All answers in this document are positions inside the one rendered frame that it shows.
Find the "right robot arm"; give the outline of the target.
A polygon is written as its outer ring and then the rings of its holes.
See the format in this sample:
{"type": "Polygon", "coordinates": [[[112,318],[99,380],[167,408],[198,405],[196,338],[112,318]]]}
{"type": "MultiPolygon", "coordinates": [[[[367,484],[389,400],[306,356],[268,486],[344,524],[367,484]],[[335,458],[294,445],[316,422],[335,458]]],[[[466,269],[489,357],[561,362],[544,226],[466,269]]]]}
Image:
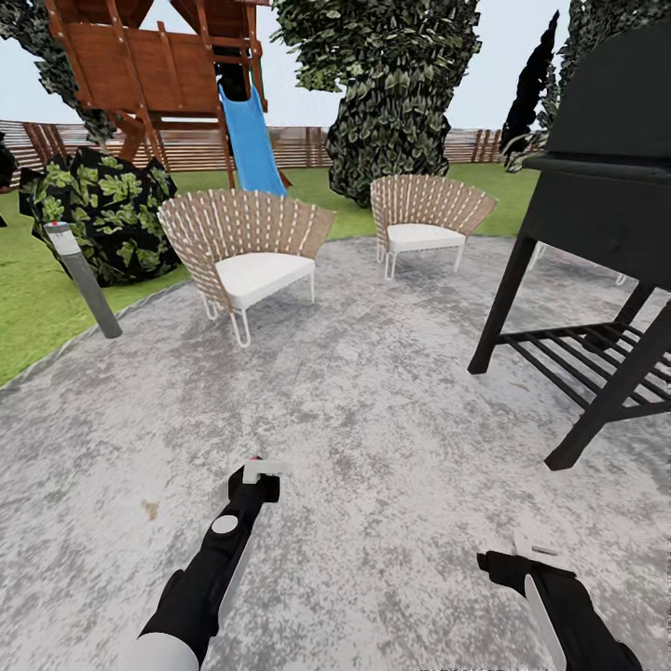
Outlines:
{"type": "Polygon", "coordinates": [[[550,536],[513,530],[512,554],[478,554],[489,580],[526,597],[556,671],[644,671],[635,654],[612,638],[593,611],[592,600],[571,569],[534,560],[534,553],[558,556],[550,536]]]}

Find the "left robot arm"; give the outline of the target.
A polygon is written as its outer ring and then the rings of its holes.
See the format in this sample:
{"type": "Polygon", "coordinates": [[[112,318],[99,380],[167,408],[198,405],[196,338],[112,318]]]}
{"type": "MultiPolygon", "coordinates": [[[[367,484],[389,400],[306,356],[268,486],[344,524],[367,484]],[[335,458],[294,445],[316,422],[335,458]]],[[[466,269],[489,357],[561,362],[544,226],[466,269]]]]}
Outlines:
{"type": "Polygon", "coordinates": [[[171,576],[157,612],[116,671],[200,670],[253,555],[256,516],[264,502],[279,502],[279,474],[286,471],[288,461],[255,457],[228,478],[230,504],[187,569],[171,576]]]}

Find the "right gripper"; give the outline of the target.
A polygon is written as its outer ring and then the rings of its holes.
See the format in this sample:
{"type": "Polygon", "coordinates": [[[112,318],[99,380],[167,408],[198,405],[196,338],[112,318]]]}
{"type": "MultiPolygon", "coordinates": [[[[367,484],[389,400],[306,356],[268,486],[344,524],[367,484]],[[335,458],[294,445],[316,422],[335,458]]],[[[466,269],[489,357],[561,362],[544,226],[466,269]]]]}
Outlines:
{"type": "Polygon", "coordinates": [[[531,558],[513,556],[490,550],[487,554],[478,554],[479,567],[483,571],[489,571],[489,580],[495,584],[502,584],[514,588],[522,594],[518,587],[518,574],[524,563],[529,563],[531,558]]]}

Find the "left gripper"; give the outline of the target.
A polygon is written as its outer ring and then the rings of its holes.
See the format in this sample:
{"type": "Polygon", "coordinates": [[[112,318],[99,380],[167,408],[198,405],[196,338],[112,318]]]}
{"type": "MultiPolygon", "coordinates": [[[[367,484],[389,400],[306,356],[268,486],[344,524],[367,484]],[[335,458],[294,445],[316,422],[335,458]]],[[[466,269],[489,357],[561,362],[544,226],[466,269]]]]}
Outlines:
{"type": "Polygon", "coordinates": [[[228,478],[228,500],[248,497],[256,503],[260,511],[264,502],[279,502],[281,478],[276,475],[264,475],[257,484],[243,484],[243,472],[234,472],[228,478]]]}

